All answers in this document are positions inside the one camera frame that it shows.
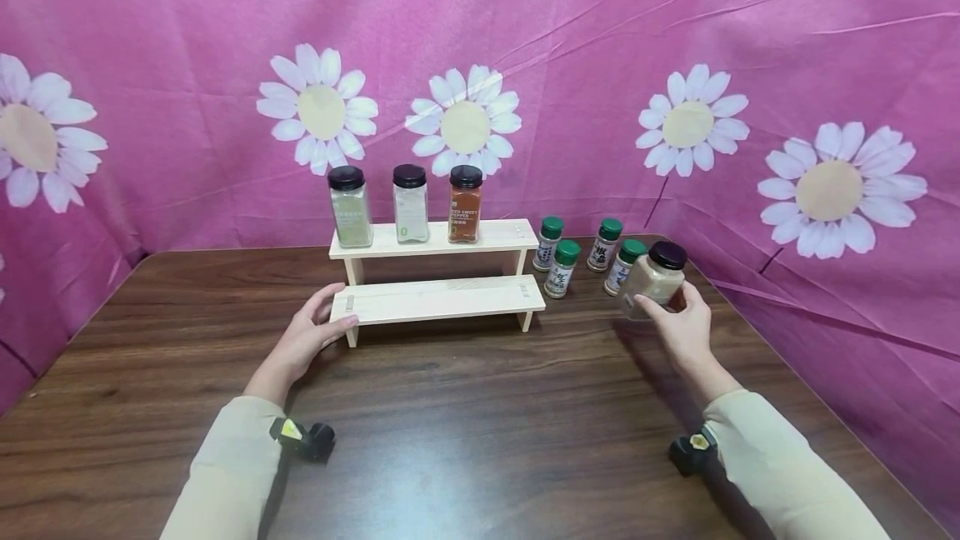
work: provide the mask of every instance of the sleeve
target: sleeve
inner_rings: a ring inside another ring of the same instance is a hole
[[[280,460],[270,426],[282,417],[280,407],[254,396],[220,410],[160,540],[257,540]]]
[[[727,478],[777,540],[889,538],[866,504],[763,396],[735,390],[703,415]]]

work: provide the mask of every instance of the flower center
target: flower center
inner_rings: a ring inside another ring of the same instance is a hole
[[[340,92],[320,84],[301,92],[297,115],[314,137],[333,140],[347,121],[347,105],[340,98]]]
[[[853,213],[863,198],[863,178],[846,161],[820,162],[797,182],[797,205],[807,217],[836,222]]]
[[[440,135],[456,153],[475,153],[490,138],[490,117],[473,100],[461,100],[443,113]]]
[[[0,148],[34,172],[57,168],[57,132],[46,117],[25,104],[0,109]]]
[[[713,113],[698,100],[682,102],[663,122],[663,140],[676,148],[690,148],[707,140],[713,129]]]

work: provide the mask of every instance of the green cap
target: green cap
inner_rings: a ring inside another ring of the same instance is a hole
[[[563,231],[563,220],[560,217],[544,217],[541,224],[541,236],[557,239]]]
[[[563,239],[563,241],[557,242],[557,248],[553,251],[553,257],[562,266],[572,266],[577,262],[579,256],[580,244],[571,241],[571,239]]]
[[[637,261],[637,257],[647,254],[647,245],[628,237],[620,246],[620,260],[625,263]]]
[[[614,241],[614,239],[620,238],[621,231],[623,231],[623,224],[620,223],[619,219],[608,217],[600,222],[600,238]]]

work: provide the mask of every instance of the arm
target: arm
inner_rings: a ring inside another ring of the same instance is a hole
[[[244,394],[221,409],[160,539],[257,540],[280,460],[270,426],[283,417],[290,387],[314,357],[358,324],[355,317],[315,323],[329,318],[329,299],[342,289],[334,283],[310,297]]]
[[[670,313],[637,296],[677,373],[705,408],[727,479],[778,540],[884,539],[860,497],[810,449],[807,439],[759,394],[748,392],[710,352],[710,310],[686,282],[687,306]]]

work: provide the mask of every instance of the wooden spice rack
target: wooden spice rack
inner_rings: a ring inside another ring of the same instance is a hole
[[[517,313],[520,328],[529,331],[534,312],[546,308],[534,276],[523,275],[527,251],[535,250],[539,244],[530,222],[527,219],[480,222],[479,239],[474,244],[448,242],[447,222],[431,222],[429,229],[428,242],[400,244],[396,225],[378,223],[373,225],[373,244],[367,248],[343,248],[336,232],[333,233],[330,258],[343,261],[349,285],[334,296],[330,320],[359,315],[360,326],[347,332],[350,348],[358,345],[359,327],[402,321]],[[366,258],[481,252],[507,253],[503,276],[364,285]]]

